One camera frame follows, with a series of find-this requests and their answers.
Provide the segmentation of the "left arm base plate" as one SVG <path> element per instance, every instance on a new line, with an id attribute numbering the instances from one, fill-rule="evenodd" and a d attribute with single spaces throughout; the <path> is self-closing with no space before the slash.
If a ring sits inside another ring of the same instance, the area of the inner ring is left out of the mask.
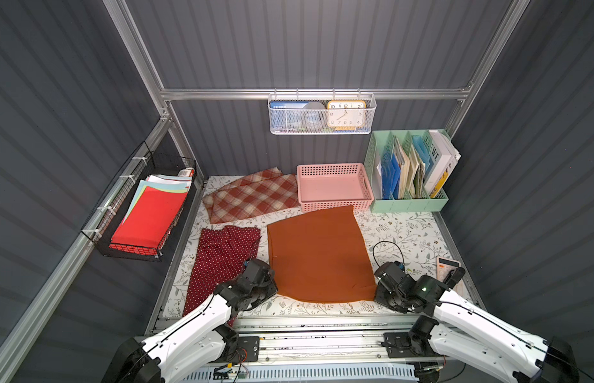
<path id="1" fill-rule="evenodd" d="M 241 362 L 257 362 L 260 352 L 260 338 L 257 336 L 239 336 L 233 338 L 217 359 L 221 363 L 239 364 Z"/>

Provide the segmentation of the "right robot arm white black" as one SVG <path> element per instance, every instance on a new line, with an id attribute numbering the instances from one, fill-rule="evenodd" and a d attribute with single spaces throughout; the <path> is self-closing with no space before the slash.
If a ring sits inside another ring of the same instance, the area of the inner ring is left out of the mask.
<path id="1" fill-rule="evenodd" d="M 464 274 L 457 267 L 442 281 L 429 275 L 414 279 L 403 263 L 383 263 L 375 271 L 376 303 L 418 315 L 407 334 L 386 341 L 386 349 L 452 357 L 503 382 L 579 381 L 567 342 L 530 334 L 462 298 L 454 287 Z"/>

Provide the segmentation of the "rust orange skirt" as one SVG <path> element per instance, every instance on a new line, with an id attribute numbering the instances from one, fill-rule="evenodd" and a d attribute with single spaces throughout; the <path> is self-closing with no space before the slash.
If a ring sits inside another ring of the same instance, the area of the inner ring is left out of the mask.
<path id="1" fill-rule="evenodd" d="M 268 225 L 268 255 L 279 294 L 303 303 L 372 301 L 376 282 L 351 206 Z"/>

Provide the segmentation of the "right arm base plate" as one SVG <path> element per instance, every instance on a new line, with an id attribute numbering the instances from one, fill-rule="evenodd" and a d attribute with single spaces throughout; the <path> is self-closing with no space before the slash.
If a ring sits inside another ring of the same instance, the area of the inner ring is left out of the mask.
<path id="1" fill-rule="evenodd" d="M 433 350 L 430 344 L 406 332 L 391 332 L 383 334 L 381 346 L 386 350 L 388 358 L 407 357 L 442 357 Z"/>

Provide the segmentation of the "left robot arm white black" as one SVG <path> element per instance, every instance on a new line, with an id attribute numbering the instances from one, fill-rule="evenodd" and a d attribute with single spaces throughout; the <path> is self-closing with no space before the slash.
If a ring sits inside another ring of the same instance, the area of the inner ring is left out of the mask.
<path id="1" fill-rule="evenodd" d="M 163 331 L 118 347 L 103 382 L 179 382 L 209 362 L 245 357 L 229 322 L 278 292 L 274 271 L 260 259 L 243 273 L 218 285 L 194 311 Z"/>

